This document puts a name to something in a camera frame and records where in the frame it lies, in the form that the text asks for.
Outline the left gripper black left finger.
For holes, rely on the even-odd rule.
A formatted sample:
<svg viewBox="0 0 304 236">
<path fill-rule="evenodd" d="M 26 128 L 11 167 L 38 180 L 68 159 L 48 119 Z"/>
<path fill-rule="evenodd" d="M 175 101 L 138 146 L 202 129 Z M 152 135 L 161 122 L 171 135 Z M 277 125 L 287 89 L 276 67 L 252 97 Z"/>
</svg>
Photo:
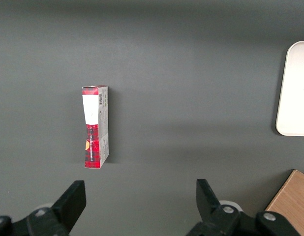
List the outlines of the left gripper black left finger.
<svg viewBox="0 0 304 236">
<path fill-rule="evenodd" d="M 40 207 L 17 222 L 0 216 L 0 236 L 68 236 L 85 207 L 85 182 L 76 180 L 50 207 Z"/>
</svg>

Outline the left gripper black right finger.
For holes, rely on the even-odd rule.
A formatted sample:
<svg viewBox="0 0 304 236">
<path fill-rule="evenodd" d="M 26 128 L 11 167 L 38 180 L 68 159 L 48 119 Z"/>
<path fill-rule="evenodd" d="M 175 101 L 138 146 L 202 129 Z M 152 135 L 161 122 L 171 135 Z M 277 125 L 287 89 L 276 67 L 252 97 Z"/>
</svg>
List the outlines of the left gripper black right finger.
<svg viewBox="0 0 304 236">
<path fill-rule="evenodd" d="M 281 214 L 261 211 L 250 217 L 230 204 L 221 204 L 206 179 L 196 181 L 196 204 L 201 222 L 188 236 L 298 236 Z"/>
</svg>

